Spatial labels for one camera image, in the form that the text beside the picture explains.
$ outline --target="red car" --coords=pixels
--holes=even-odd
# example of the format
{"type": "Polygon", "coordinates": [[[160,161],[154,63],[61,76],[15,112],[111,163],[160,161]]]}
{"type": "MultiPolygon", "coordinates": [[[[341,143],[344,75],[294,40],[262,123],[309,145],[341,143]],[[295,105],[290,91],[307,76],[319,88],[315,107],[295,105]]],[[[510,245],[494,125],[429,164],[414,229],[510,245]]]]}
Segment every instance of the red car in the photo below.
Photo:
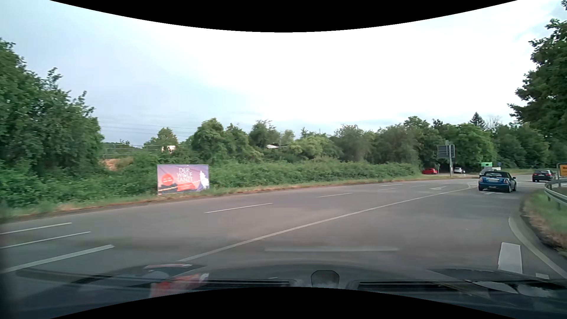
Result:
{"type": "Polygon", "coordinates": [[[424,169],[423,171],[421,171],[422,174],[437,174],[437,170],[434,168],[428,168],[428,169],[424,169]]]}

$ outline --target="grass verge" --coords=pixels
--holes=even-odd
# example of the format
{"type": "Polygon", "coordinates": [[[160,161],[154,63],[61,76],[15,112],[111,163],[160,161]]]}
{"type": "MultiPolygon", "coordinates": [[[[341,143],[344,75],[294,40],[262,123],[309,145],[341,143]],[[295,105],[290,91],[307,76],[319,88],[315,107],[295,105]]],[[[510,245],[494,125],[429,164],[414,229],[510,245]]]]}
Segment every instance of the grass verge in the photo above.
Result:
{"type": "Polygon", "coordinates": [[[544,191],[537,191],[526,199],[524,212],[540,239],[567,257],[567,207],[558,209],[556,201],[549,202],[544,191]]]}
{"type": "Polygon", "coordinates": [[[347,179],[343,181],[311,182],[311,183],[300,183],[300,184],[279,184],[279,185],[242,187],[242,188],[236,188],[236,187],[211,188],[201,192],[185,193],[185,194],[177,194],[177,195],[157,196],[155,194],[143,194],[137,196],[93,200],[90,202],[66,202],[66,203],[44,202],[38,205],[25,207],[25,208],[0,207],[0,211],[2,212],[2,216],[0,217],[1,217],[1,221],[5,223],[13,219],[19,219],[19,218],[30,219],[35,217],[47,217],[50,215],[61,214],[61,213],[72,213],[87,209],[112,208],[116,206],[145,204],[145,203],[161,203],[161,202],[174,201],[174,200],[187,200],[193,198],[222,196],[229,194],[289,190],[294,188],[306,188],[306,187],[340,186],[340,185],[350,185],[350,184],[373,184],[373,183],[386,183],[386,182],[396,182],[396,181],[424,181],[424,180],[426,181],[426,180],[436,180],[436,179],[451,179],[451,177],[443,176],[443,175],[441,176],[413,175],[406,177],[384,178],[384,179],[347,179]]]}

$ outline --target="green bush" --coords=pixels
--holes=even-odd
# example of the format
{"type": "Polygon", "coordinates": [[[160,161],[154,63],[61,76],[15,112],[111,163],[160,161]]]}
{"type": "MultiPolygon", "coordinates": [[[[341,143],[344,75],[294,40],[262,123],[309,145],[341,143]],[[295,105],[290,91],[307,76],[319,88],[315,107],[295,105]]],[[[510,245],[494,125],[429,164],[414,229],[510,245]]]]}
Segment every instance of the green bush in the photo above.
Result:
{"type": "MultiPolygon", "coordinates": [[[[49,203],[88,202],[156,192],[156,165],[172,163],[175,157],[149,153],[133,156],[132,164],[119,171],[106,171],[83,177],[38,177],[21,169],[0,166],[0,198],[8,207],[49,203]]],[[[385,179],[418,174],[410,164],[340,162],[338,160],[285,161],[268,163],[228,163],[210,167],[213,188],[253,187],[347,179],[385,179]]]]}

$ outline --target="road sign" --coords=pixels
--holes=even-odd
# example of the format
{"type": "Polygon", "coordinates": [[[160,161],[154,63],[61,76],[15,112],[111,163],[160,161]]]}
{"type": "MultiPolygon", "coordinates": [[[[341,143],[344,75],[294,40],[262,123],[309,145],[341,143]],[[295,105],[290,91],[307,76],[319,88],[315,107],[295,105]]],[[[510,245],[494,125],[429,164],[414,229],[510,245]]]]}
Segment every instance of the road sign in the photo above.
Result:
{"type": "Polygon", "coordinates": [[[559,178],[567,178],[567,163],[557,164],[557,171],[559,173],[559,178]]]}
{"type": "Polygon", "coordinates": [[[455,158],[455,145],[441,145],[437,147],[437,158],[449,158],[448,150],[451,150],[451,158],[455,158]]]}

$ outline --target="road curb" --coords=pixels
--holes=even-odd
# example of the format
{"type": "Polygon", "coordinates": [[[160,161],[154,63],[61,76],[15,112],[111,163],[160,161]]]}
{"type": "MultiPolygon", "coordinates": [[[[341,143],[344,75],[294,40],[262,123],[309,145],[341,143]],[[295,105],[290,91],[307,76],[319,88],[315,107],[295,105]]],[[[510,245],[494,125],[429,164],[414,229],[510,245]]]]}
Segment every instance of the road curb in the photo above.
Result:
{"type": "Polygon", "coordinates": [[[300,188],[321,188],[321,187],[340,187],[340,186],[353,186],[353,185],[370,185],[370,184],[384,184],[384,183],[392,183],[392,182],[418,182],[418,181],[444,181],[448,179],[466,179],[466,177],[447,177],[447,178],[430,178],[430,179],[393,179],[391,181],[382,181],[382,182],[353,182],[353,183],[345,183],[345,184],[334,184],[334,185],[313,185],[313,186],[294,186],[294,187],[281,187],[281,188],[272,188],[266,190],[250,190],[250,191],[238,191],[229,194],[219,194],[219,195],[196,195],[190,198],[174,198],[169,197],[167,199],[146,199],[141,200],[138,202],[125,202],[125,203],[114,203],[105,206],[96,206],[96,207],[86,207],[86,208],[78,208],[78,209],[71,209],[68,211],[55,211],[49,213],[36,213],[30,215],[20,215],[14,217],[8,217],[0,221],[1,224],[13,223],[17,221],[27,221],[27,220],[36,220],[36,219],[45,219],[51,217],[58,217],[63,215],[74,215],[74,214],[81,214],[81,213],[91,213],[91,212],[101,212],[101,211],[111,211],[114,209],[120,208],[131,208],[131,207],[140,207],[140,206],[147,206],[147,205],[154,205],[154,204],[166,204],[166,203],[177,203],[177,202],[185,202],[189,200],[196,200],[196,199],[206,199],[206,198],[213,198],[213,197],[226,197],[226,196],[237,196],[237,195],[246,195],[246,194],[256,194],[256,193],[264,193],[264,192],[275,192],[275,191],[285,191],[285,190],[297,190],[300,188]]]}

